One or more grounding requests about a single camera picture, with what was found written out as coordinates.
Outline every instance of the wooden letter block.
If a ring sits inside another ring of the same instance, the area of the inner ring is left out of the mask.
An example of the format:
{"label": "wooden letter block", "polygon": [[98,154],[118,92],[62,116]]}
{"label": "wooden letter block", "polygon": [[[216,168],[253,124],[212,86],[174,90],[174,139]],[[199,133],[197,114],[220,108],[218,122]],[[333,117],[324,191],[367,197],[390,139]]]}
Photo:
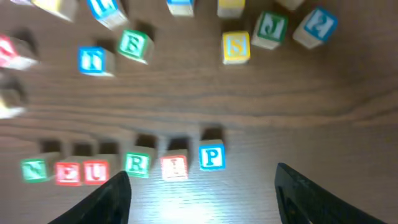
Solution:
{"label": "wooden letter block", "polygon": [[81,186],[85,173],[84,161],[89,161],[91,156],[70,156],[55,164],[55,183],[62,186]]}
{"label": "wooden letter block", "polygon": [[155,157],[155,149],[134,146],[134,152],[127,152],[124,170],[131,177],[148,178]]}
{"label": "wooden letter block", "polygon": [[77,0],[33,0],[37,7],[70,22],[75,18]]}
{"label": "wooden letter block", "polygon": [[154,43],[148,35],[136,31],[125,30],[120,40],[119,53],[129,59],[148,64],[154,51]]}
{"label": "wooden letter block", "polygon": [[83,166],[86,185],[102,185],[120,170],[117,154],[97,154]]}
{"label": "wooden letter block", "polygon": [[296,10],[305,0],[276,0],[277,3],[290,11]]}
{"label": "wooden letter block", "polygon": [[250,59],[250,37],[246,31],[223,34],[223,62],[225,65],[242,64]]}
{"label": "wooden letter block", "polygon": [[167,6],[173,16],[194,16],[194,0],[167,0]]}
{"label": "wooden letter block", "polygon": [[278,47],[285,38],[287,21],[285,16],[263,12],[254,29],[252,45],[271,50]]}
{"label": "wooden letter block", "polygon": [[23,6],[33,6],[32,0],[11,0],[11,2]]}
{"label": "wooden letter block", "polygon": [[61,159],[59,152],[46,152],[21,161],[22,176],[28,183],[50,180],[54,176],[54,165]]}
{"label": "wooden letter block", "polygon": [[181,181],[188,179],[187,154],[186,149],[170,150],[160,158],[164,180]]}
{"label": "wooden letter block", "polygon": [[87,0],[94,18],[108,29],[128,22],[115,0]]}
{"label": "wooden letter block", "polygon": [[244,10],[245,0],[218,0],[217,16],[239,18]]}
{"label": "wooden letter block", "polygon": [[9,119],[25,112],[21,95],[16,90],[0,90],[0,119]]}
{"label": "wooden letter block", "polygon": [[35,63],[27,42],[0,34],[0,67],[25,70]]}
{"label": "wooden letter block", "polygon": [[199,161],[201,170],[224,170],[225,148],[222,140],[205,140],[200,142]]}
{"label": "wooden letter block", "polygon": [[55,165],[55,184],[61,186],[81,186],[80,174],[82,174],[78,162],[57,162]]}
{"label": "wooden letter block", "polygon": [[301,22],[293,34],[300,44],[308,49],[325,43],[335,31],[338,20],[326,10],[318,7]]}
{"label": "wooden letter block", "polygon": [[79,71],[85,75],[113,77],[114,55],[102,47],[80,47]]}

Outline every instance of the alphabet block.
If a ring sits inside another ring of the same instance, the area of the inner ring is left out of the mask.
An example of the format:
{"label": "alphabet block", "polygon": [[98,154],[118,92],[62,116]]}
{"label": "alphabet block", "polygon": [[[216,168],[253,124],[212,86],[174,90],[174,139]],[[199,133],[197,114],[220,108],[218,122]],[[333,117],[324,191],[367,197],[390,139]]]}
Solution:
{"label": "alphabet block", "polygon": [[55,164],[55,184],[61,186],[81,186],[84,161],[90,160],[88,156],[70,156]]}
{"label": "alphabet block", "polygon": [[296,10],[305,0],[276,0],[277,3],[290,11]]}
{"label": "alphabet block", "polygon": [[123,56],[148,64],[154,51],[154,42],[150,37],[137,30],[125,30],[120,40],[119,53]]}
{"label": "alphabet block", "polygon": [[33,0],[37,7],[72,22],[78,7],[77,0]]}
{"label": "alphabet block", "polygon": [[188,151],[186,149],[169,150],[160,158],[162,177],[166,181],[181,181],[188,179]]}
{"label": "alphabet block", "polygon": [[314,9],[293,34],[293,39],[308,49],[325,43],[337,27],[338,20],[326,10]]}
{"label": "alphabet block", "polygon": [[167,0],[167,6],[173,16],[194,16],[194,0]]}
{"label": "alphabet block", "polygon": [[131,177],[148,178],[155,157],[155,149],[134,146],[134,152],[127,152],[124,170]]}
{"label": "alphabet block", "polygon": [[98,154],[92,160],[84,161],[85,184],[102,185],[118,173],[120,164],[115,154]]}
{"label": "alphabet block", "polygon": [[199,161],[201,170],[224,170],[225,160],[225,148],[222,140],[200,142]]}
{"label": "alphabet block", "polygon": [[115,0],[87,0],[94,18],[108,29],[128,22]]}
{"label": "alphabet block", "polygon": [[244,10],[245,0],[218,0],[217,16],[239,18]]}
{"label": "alphabet block", "polygon": [[41,153],[21,161],[22,176],[27,183],[50,180],[54,176],[54,165],[61,159],[59,152]]}
{"label": "alphabet block", "polygon": [[23,6],[33,6],[32,0],[11,0],[11,2]]}
{"label": "alphabet block", "polygon": [[225,32],[221,45],[225,65],[242,64],[250,59],[250,39],[246,31]]}
{"label": "alphabet block", "polygon": [[79,71],[97,77],[113,77],[114,55],[102,47],[80,47]]}
{"label": "alphabet block", "polygon": [[36,63],[27,42],[0,34],[0,67],[25,70]]}
{"label": "alphabet block", "polygon": [[263,12],[257,21],[251,40],[252,45],[266,49],[275,49],[283,39],[288,19],[272,12]]}
{"label": "alphabet block", "polygon": [[13,118],[25,112],[24,102],[17,90],[0,90],[0,119]]}

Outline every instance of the wooden table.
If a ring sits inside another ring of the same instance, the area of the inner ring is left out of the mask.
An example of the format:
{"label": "wooden table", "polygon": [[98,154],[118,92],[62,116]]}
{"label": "wooden table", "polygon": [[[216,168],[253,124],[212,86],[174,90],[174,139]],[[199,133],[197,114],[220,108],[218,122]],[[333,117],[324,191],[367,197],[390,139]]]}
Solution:
{"label": "wooden table", "polygon": [[[274,190],[285,162],[354,206],[398,223],[398,3],[391,0],[307,2],[288,14],[272,1],[247,0],[244,19],[223,22],[216,2],[197,3],[194,19],[172,17],[163,0],[128,4],[131,28],[155,40],[150,65],[118,55],[117,78],[78,73],[81,45],[114,46],[111,32],[80,2],[68,23],[32,7],[0,4],[0,31],[28,30],[40,65],[7,71],[23,84],[28,113],[0,121],[0,223],[47,223],[96,187],[25,184],[19,161],[37,140],[114,138],[128,150],[137,133],[190,136],[186,182],[164,182],[156,162],[149,179],[131,179],[130,223],[280,223]],[[308,51],[291,36],[310,9],[324,6],[340,24],[330,42]],[[283,46],[252,48],[247,65],[224,66],[221,32],[252,30],[262,10],[289,15]],[[224,126],[227,169],[199,171],[203,128]]]}

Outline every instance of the green letter block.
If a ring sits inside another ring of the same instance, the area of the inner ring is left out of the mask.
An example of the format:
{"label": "green letter block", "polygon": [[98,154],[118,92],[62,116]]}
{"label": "green letter block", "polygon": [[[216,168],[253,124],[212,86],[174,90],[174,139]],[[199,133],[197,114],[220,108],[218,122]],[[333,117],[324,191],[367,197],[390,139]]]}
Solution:
{"label": "green letter block", "polygon": [[26,182],[37,183],[48,181],[44,159],[24,159],[21,161],[22,175]]}
{"label": "green letter block", "polygon": [[148,35],[136,30],[125,30],[118,51],[127,58],[148,63],[153,49],[154,43]]}
{"label": "green letter block", "polygon": [[148,178],[151,165],[150,155],[138,152],[127,152],[124,170],[133,177]]}
{"label": "green letter block", "polygon": [[285,38],[288,19],[272,12],[263,12],[257,21],[252,44],[274,49]]}

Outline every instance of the blue letter block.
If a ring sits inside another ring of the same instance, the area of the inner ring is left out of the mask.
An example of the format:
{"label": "blue letter block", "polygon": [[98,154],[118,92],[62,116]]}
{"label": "blue letter block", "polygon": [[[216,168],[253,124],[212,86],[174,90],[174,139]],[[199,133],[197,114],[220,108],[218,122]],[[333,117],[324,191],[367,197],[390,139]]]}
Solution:
{"label": "blue letter block", "polygon": [[102,47],[79,48],[79,71],[86,75],[113,76],[114,57]]}
{"label": "blue letter block", "polygon": [[87,0],[94,18],[109,29],[127,22],[115,0]]}
{"label": "blue letter block", "polygon": [[318,40],[326,42],[335,31],[337,23],[338,20],[334,15],[318,7],[313,11],[304,29]]}
{"label": "blue letter block", "polygon": [[201,170],[224,170],[224,144],[202,144],[199,146],[199,161]]}

